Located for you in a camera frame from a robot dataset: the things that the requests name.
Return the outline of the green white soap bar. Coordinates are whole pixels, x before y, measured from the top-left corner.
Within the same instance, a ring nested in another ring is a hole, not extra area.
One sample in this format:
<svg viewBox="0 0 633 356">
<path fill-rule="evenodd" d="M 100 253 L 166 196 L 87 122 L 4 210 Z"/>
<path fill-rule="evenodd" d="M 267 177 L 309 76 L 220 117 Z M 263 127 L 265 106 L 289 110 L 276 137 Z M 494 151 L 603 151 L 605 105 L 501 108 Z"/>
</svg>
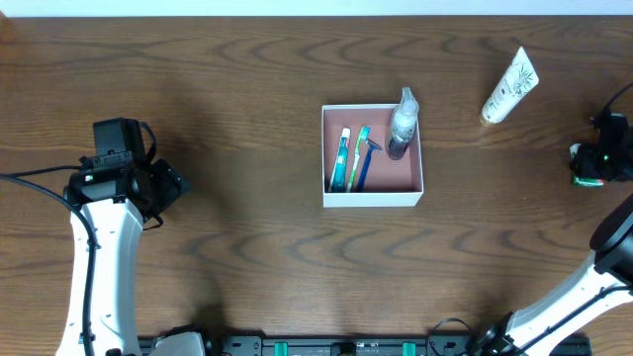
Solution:
<svg viewBox="0 0 633 356">
<path fill-rule="evenodd" d="M 579 143 L 574 143 L 570 147 L 571 160 L 574 160 L 577 157 L 579 147 L 580 147 Z M 604 185 L 604 181 L 602 179 L 579 178 L 576 174 L 572 175 L 572 183 L 576 186 L 587 187 L 587 188 L 599 188 Z"/>
</svg>

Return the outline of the white bamboo print lotion tube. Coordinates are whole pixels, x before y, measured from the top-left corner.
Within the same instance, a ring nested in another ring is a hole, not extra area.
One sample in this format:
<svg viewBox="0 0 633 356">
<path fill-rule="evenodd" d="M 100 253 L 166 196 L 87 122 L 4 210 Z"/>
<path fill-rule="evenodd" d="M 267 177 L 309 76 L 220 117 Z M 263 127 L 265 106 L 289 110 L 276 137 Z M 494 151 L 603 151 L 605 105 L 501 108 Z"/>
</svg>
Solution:
<svg viewBox="0 0 633 356">
<path fill-rule="evenodd" d="M 515 106 L 539 83 L 538 74 L 521 46 L 480 113 L 483 125 L 505 120 Z"/>
</svg>

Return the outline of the clear foam pump bottle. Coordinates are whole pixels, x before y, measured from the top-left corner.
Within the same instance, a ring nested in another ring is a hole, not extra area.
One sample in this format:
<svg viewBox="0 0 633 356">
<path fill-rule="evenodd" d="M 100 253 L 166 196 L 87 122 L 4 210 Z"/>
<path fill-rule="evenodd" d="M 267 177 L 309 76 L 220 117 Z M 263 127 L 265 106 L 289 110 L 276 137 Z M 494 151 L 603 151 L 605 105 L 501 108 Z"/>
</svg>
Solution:
<svg viewBox="0 0 633 356">
<path fill-rule="evenodd" d="M 419 104 L 409 87 L 402 90 L 400 103 L 395 107 L 386 138 L 386 151 L 393 160 L 401 160 L 407 152 L 418 121 Z"/>
</svg>

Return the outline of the green toothpaste tube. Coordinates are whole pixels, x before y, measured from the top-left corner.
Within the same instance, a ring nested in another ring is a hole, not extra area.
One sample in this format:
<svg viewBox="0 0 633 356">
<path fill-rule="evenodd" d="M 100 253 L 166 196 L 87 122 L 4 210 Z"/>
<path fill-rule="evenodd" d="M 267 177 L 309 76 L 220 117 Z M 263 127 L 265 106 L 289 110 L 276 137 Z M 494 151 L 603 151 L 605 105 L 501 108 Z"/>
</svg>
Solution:
<svg viewBox="0 0 633 356">
<path fill-rule="evenodd" d="M 350 137 L 351 128 L 344 127 L 339 138 L 339 145 L 334 161 L 332 174 L 330 177 L 330 184 L 328 187 L 329 193 L 343 193 L 345 190 L 346 167 Z"/>
</svg>

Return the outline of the blue disposable razor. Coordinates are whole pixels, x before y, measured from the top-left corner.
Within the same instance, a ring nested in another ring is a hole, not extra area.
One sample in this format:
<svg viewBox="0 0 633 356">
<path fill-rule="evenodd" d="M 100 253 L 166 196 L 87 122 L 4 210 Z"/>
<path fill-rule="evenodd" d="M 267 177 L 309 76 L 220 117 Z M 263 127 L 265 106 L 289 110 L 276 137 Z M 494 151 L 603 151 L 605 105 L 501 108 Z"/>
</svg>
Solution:
<svg viewBox="0 0 633 356">
<path fill-rule="evenodd" d="M 363 162 L 362 170 L 357 182 L 357 186 L 356 186 L 357 193 L 362 193 L 364 191 L 364 186 L 365 186 L 365 182 L 366 182 L 369 168 L 371 165 L 373 152 L 375 150 L 378 150 L 378 151 L 383 150 L 382 146 L 380 146 L 378 143 L 376 143 L 374 140 L 370 138 L 366 139 L 365 142 L 368 144 L 369 148 L 368 148 L 365 160 Z"/>
</svg>

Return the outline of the green white toothbrush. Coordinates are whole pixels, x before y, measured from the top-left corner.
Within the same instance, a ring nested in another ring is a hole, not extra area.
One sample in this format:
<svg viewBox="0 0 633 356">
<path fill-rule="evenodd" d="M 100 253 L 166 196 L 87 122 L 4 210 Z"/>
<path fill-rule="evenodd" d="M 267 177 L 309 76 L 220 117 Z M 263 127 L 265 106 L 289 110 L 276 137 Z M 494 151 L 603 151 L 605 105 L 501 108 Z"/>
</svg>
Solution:
<svg viewBox="0 0 633 356">
<path fill-rule="evenodd" d="M 357 141 L 356 141 L 356 145 L 354 148 L 354 160 L 353 160 L 353 164 L 352 164 L 352 170 L 351 170 L 351 174 L 349 177 L 349 181 L 346 187 L 346 192 L 350 193 L 355 181 L 355 175 L 356 175 L 356 170 L 357 170 L 357 166 L 359 164 L 360 161 L 360 145 L 363 141 L 365 141 L 370 133 L 370 128 L 369 127 L 362 127 L 360 130 L 360 133 L 357 137 Z"/>
</svg>

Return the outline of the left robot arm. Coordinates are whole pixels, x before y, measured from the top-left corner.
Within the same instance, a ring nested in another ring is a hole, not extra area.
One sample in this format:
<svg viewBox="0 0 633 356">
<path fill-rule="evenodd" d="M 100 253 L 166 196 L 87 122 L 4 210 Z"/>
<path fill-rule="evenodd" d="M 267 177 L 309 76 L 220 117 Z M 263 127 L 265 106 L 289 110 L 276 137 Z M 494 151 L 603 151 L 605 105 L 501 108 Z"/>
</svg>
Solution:
<svg viewBox="0 0 633 356">
<path fill-rule="evenodd" d="M 166 160 L 129 153 L 85 160 L 64 197 L 73 208 L 71 292 L 59 355 L 140 355 L 136 256 L 146 222 L 189 189 Z"/>
</svg>

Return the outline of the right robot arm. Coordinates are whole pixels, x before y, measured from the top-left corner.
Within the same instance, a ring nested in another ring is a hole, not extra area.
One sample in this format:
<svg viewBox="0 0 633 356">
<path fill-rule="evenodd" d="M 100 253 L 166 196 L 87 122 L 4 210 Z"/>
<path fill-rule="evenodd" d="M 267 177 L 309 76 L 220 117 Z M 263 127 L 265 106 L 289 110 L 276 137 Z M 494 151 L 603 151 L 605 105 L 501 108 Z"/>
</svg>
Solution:
<svg viewBox="0 0 633 356">
<path fill-rule="evenodd" d="M 469 355 L 548 355 L 600 315 L 632 301 L 632 198 L 593 233 L 590 253 L 562 284 L 472 341 Z"/>
</svg>

